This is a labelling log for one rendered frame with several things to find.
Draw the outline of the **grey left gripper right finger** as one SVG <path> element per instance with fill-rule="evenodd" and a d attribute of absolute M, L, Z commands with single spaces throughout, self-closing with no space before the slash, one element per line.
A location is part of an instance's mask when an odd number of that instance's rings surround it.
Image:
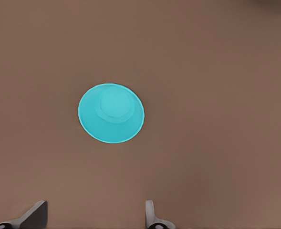
<path fill-rule="evenodd" d="M 146 229 L 176 229 L 176 226 L 167 220 L 158 218 L 155 215 L 154 203 L 146 200 Z"/>

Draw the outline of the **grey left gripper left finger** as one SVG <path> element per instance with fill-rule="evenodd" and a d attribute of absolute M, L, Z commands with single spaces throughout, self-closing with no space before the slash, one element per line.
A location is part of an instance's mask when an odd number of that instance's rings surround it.
<path fill-rule="evenodd" d="M 40 200 L 21 217 L 0 223 L 0 229 L 45 229 L 48 223 L 48 201 Z"/>

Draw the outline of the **blue bowl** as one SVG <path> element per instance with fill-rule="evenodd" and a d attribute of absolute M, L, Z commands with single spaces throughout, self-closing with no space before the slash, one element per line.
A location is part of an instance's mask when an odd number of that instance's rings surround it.
<path fill-rule="evenodd" d="M 78 105 L 83 129 L 94 139 L 118 144 L 135 137 L 145 121 L 139 97 L 117 83 L 98 84 L 84 93 Z"/>

